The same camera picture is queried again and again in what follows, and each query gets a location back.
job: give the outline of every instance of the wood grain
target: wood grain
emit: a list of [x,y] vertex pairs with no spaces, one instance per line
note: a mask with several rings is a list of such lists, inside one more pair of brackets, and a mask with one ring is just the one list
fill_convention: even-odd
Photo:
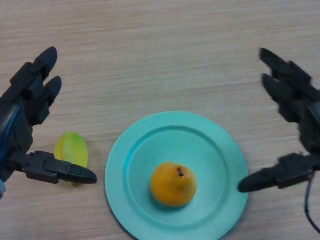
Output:
[[[204,115],[238,142],[250,172],[302,150],[296,126],[260,84],[260,47],[293,60],[320,86],[318,0],[2,0],[0,90],[27,61],[58,49],[63,87],[34,130],[32,150],[53,151],[65,131],[88,143],[96,185],[70,189],[15,173],[0,202],[2,240],[129,240],[104,189],[108,154],[138,119],[161,111]],[[310,240],[305,184],[250,195],[226,240]],[[320,224],[320,186],[312,210]]]

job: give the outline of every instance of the teal plate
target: teal plate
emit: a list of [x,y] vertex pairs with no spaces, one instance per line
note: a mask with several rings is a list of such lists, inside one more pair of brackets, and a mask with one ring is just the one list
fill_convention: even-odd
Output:
[[[163,162],[193,170],[198,188],[182,208],[157,204],[150,178]],[[248,194],[237,190],[248,176],[233,138],[211,120],[169,111],[143,118],[116,141],[105,170],[107,200],[119,223],[138,240],[218,240],[240,219]]]

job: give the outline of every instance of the black cable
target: black cable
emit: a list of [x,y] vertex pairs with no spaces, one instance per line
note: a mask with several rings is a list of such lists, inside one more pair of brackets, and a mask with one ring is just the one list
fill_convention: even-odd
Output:
[[318,234],[320,234],[320,229],[315,224],[315,222],[312,220],[312,218],[310,216],[310,211],[309,211],[309,197],[310,197],[310,192],[311,192],[311,185],[313,183],[315,175],[316,175],[316,173],[314,171],[309,175],[309,183],[308,183],[308,187],[306,189],[305,200],[304,200],[304,212],[305,212],[306,218],[308,219],[311,226],[318,232]]

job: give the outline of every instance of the pear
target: pear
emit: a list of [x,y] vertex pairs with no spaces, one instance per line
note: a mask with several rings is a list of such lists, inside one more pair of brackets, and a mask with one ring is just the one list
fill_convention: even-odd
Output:
[[153,172],[150,191],[161,204],[183,207],[195,196],[198,181],[193,171],[179,163],[164,162]]

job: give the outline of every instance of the toy fruit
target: toy fruit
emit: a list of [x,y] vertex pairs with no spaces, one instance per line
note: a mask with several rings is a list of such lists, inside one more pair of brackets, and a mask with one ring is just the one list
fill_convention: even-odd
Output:
[[153,172],[150,190],[153,197],[169,207],[182,207],[189,203],[197,191],[196,175],[188,167],[164,162]]
[[88,148],[85,140],[76,132],[65,132],[57,141],[54,157],[88,168]]

